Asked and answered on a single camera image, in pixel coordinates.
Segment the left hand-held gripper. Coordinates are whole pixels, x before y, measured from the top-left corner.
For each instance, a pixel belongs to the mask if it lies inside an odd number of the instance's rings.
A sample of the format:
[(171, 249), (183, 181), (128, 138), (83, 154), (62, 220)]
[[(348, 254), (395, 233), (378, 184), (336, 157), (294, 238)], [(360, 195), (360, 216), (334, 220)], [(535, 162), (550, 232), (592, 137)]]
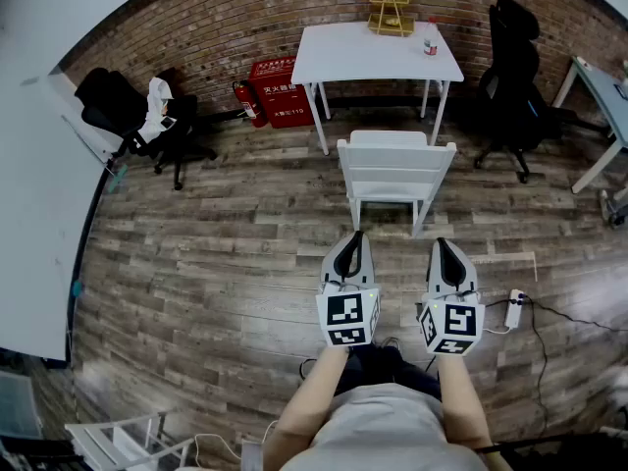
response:
[[(371, 245), (362, 231), (340, 239), (324, 257), (321, 282), (375, 283)], [(381, 312), (379, 288), (332, 287), (316, 295), (320, 327), (327, 346), (359, 346), (372, 342)]]

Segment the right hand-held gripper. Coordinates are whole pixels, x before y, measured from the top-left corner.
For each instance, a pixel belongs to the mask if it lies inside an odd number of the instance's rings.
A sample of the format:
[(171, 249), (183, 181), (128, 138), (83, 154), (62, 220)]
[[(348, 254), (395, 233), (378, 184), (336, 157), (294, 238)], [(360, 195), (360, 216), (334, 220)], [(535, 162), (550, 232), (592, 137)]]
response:
[(428, 293), (444, 295), (422, 305), (418, 322), (429, 353), (466, 355), (483, 334), (485, 306), (478, 300), (477, 271), (467, 255), (453, 242), (439, 237), (433, 244), (427, 275)]

